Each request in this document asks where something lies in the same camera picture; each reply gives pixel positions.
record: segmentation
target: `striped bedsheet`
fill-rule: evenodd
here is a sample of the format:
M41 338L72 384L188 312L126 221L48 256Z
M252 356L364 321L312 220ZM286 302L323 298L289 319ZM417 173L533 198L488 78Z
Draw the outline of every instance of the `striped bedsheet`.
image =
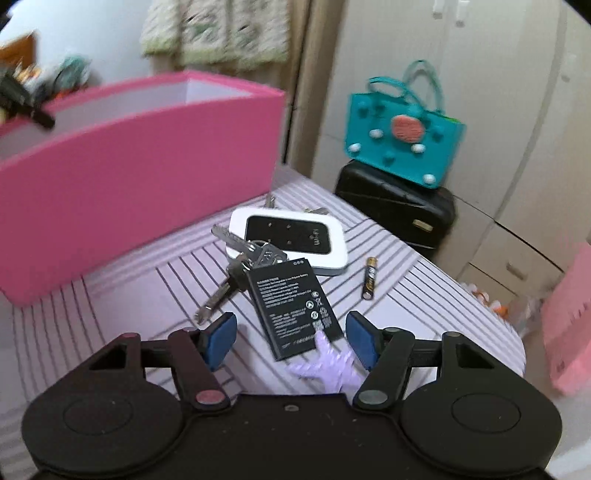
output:
M320 281L343 329L346 314L358 310L379 327L398 326L422 339L456 330L518 374L524 372L524 348L513 328L384 228L286 167L276 172L274 194L280 209L324 206L342 222L347 272ZM263 204L262 197L245 203ZM224 245L210 228L227 225L231 213L218 213L129 253L33 305L13 307L0 296L0 466L7 480L36 471L20 436L23 412L36 396L123 332L162 339L191 326L193 313L225 277ZM370 255L379 258L378 282L374 300L365 301L361 284ZM238 339L215 373L230 397L243 391L322 392L321 385L295 378L285 368L293 361L312 361L315 352L274 361L248 293L236 295L222 311L234 312L239 324ZM344 345L344 339L336 342L338 348ZM417 369L408 392L435 374L435 369ZM147 378L175 393L169 371L152 369Z

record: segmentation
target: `pink decoration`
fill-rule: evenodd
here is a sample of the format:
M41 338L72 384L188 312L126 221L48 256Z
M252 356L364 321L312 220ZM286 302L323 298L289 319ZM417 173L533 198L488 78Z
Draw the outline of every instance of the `pink decoration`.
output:
M402 142L419 143L425 135L425 127L417 118L397 115L392 118L392 135Z

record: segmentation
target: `teal bag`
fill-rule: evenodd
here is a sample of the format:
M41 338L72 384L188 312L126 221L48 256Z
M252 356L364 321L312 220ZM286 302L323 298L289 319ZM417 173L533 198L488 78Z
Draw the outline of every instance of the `teal bag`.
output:
M435 93L434 111L429 111L410 88L418 66ZM380 83L397 88L401 95L396 97L376 90ZM350 97L345 138L349 158L426 188L439 187L466 126L445 116L435 69L426 60L416 60L408 66L402 81L374 77L368 80L368 90Z

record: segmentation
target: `purple starfish toy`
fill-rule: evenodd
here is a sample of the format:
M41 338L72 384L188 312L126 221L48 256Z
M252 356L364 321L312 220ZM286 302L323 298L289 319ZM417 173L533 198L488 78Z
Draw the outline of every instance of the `purple starfish toy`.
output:
M355 369L355 354L347 346L342 352L335 349L322 330L314 336L320 356L313 363L288 365L287 369L299 377L317 378L324 384L324 393L338 393L341 389L357 391L363 376Z

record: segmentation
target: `cabinet handle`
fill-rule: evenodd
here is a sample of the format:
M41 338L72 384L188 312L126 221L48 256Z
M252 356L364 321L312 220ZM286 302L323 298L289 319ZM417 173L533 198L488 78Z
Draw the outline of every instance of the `cabinet handle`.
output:
M433 16L437 19L443 17L443 10L445 9L446 0L435 0L433 2Z
M470 6L470 0L457 0L456 10L456 25L463 27L466 25L466 18L468 16L468 7Z
M507 271L511 274L519 278L521 281L527 280L527 273L523 273L519 268L514 267L510 262L507 262Z

